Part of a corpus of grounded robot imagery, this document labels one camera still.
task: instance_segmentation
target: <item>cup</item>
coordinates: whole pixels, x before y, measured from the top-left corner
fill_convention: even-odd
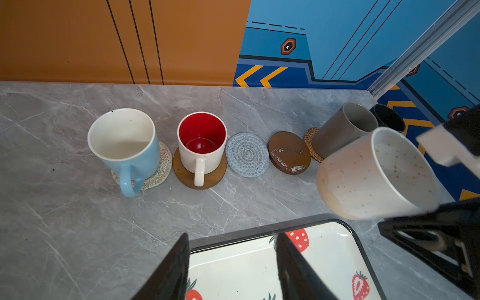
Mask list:
[[[440,188],[423,154],[401,133],[379,127],[320,164],[317,189],[337,215],[352,220],[435,211]]]
[[[195,174],[195,186],[203,186],[205,174],[222,160],[227,143],[225,123],[212,113],[197,111],[182,119],[177,138],[181,163]]]
[[[160,147],[152,119],[133,108],[112,110],[95,120],[88,131],[87,141],[90,150],[112,171],[120,174],[120,188],[125,197],[138,194],[160,161]]]
[[[318,155],[327,158],[377,127],[377,119],[368,109],[347,102],[313,136],[312,146]]]
[[[390,127],[399,133],[405,131],[406,126],[403,118],[387,105],[375,104],[370,111],[377,119],[379,127]]]

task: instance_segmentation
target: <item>strawberry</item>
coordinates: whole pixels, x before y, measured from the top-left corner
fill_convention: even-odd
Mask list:
[[[362,300],[368,296],[370,292],[370,286],[367,282],[367,277],[361,273],[356,272],[357,274],[352,278],[352,290],[353,290],[353,299]]]
[[[190,284],[190,278],[188,278],[187,295],[185,295],[185,300],[203,300],[202,296],[200,296],[200,293],[193,289],[195,283],[197,283],[197,279]]]
[[[285,232],[285,234],[288,236],[288,238],[290,238],[290,240],[293,242],[293,244],[295,245],[295,247],[297,247],[297,249],[299,250],[300,253],[304,252],[305,249],[307,249],[308,245],[309,245],[309,239],[308,239],[308,235],[307,235],[307,232],[305,231],[305,229],[298,229],[298,230],[294,230],[294,231],[289,231],[289,232]],[[276,250],[276,239],[277,239],[278,235],[274,235],[272,236],[272,238],[270,239],[269,243],[275,241],[274,243],[274,248]]]
[[[273,298],[272,298],[272,296],[270,296],[270,292],[269,292],[268,293],[268,300],[275,300],[275,295],[276,294],[273,294]]]

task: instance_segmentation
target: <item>countertop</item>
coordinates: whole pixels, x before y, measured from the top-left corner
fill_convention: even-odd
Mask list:
[[[291,176],[272,164],[260,177],[227,169],[205,191],[172,171],[160,186],[125,198],[86,135],[115,108],[155,122],[173,153],[179,121],[209,111],[228,135],[277,131],[303,137],[346,101],[368,108],[367,91],[133,84],[0,83],[0,298],[127,300],[183,232],[191,240],[334,214],[320,199],[319,163]],[[451,201],[444,190],[443,202]],[[389,300],[469,299],[419,259],[380,236],[379,220],[348,221]]]

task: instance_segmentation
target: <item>speckled cup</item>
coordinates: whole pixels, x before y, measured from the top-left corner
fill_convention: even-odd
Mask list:
[[[337,215],[362,220],[432,212],[439,185],[423,154],[404,135],[380,127],[323,161],[318,192]]]

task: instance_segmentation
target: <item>white mug handle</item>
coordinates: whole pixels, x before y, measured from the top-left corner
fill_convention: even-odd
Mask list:
[[[205,179],[205,158],[197,158],[195,162],[195,186],[203,186]]]

